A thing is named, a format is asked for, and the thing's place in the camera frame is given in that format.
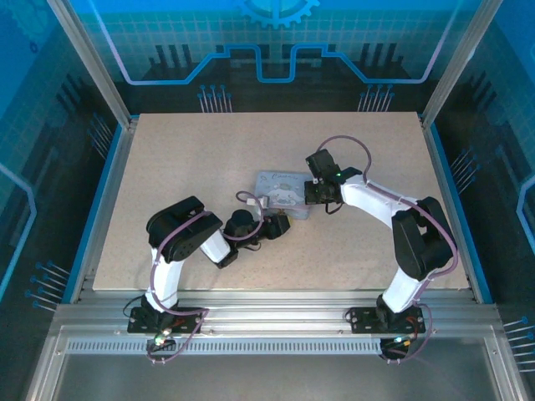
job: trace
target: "gear logo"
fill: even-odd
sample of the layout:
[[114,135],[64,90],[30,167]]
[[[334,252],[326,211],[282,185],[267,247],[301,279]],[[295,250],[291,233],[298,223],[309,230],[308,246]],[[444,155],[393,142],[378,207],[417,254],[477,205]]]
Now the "gear logo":
[[24,36],[38,40],[48,26],[48,5],[45,0],[0,0],[0,6],[7,9]]
[[301,17],[312,15],[311,8],[318,5],[319,0],[239,0],[237,6],[251,23],[278,29],[282,25],[290,28],[290,23],[301,23]]

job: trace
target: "black bracket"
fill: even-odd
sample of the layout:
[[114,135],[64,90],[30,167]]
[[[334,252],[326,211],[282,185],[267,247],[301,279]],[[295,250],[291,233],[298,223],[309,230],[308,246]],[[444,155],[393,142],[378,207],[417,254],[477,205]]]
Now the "black bracket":
[[[176,307],[177,312],[190,312],[198,307]],[[170,313],[158,313],[146,307],[134,307],[130,312],[127,332],[132,334],[158,334],[161,330],[171,328],[172,333],[191,334],[201,319],[201,314],[191,316],[175,316]]]
[[412,334],[416,329],[418,333],[425,332],[424,317],[418,307],[396,314],[396,322],[390,325],[380,319],[376,307],[351,307],[344,318],[353,334]]

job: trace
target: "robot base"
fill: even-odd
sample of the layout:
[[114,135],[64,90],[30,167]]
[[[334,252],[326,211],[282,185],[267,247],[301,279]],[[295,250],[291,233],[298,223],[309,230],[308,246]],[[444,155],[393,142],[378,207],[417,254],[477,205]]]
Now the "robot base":
[[[198,307],[178,307],[171,308],[177,312],[190,312],[198,310]],[[140,307],[132,308],[127,332],[132,334],[159,334],[166,328],[172,333],[191,334],[198,324],[201,314],[192,316],[175,316],[167,312],[156,311],[143,297]]]
[[352,307],[345,313],[345,320],[351,325],[353,334],[412,334],[425,332],[421,309],[409,307],[395,314],[395,320],[388,323],[380,318],[376,307]]

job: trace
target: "wooden board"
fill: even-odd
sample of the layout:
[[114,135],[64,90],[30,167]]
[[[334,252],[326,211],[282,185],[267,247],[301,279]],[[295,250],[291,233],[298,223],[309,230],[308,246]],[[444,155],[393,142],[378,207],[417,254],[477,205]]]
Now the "wooden board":
[[[94,280],[97,290],[149,285],[145,224],[157,211],[197,196],[225,222],[242,207],[234,194],[254,190],[260,170],[308,172],[305,158],[331,135],[354,135],[374,158],[371,180],[415,198],[442,202],[416,113],[143,114]],[[347,140],[328,145],[343,169],[363,169],[365,153]],[[386,288],[396,263],[390,229],[356,208],[332,216],[315,206],[259,252],[240,251],[218,270],[196,251],[180,288]],[[468,287],[462,266],[431,284]]]

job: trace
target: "ventilation slot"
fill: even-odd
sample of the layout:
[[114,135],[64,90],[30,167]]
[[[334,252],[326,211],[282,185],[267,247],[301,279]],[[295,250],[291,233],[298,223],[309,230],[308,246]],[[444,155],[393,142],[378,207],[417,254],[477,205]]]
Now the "ventilation slot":
[[[147,338],[110,338],[94,339],[71,338],[67,353],[71,354],[122,354],[140,355],[146,353]],[[174,353],[185,339],[178,339],[178,344],[160,351],[165,355]],[[196,338],[184,351],[188,355],[343,355],[343,354],[379,354],[378,338]]]

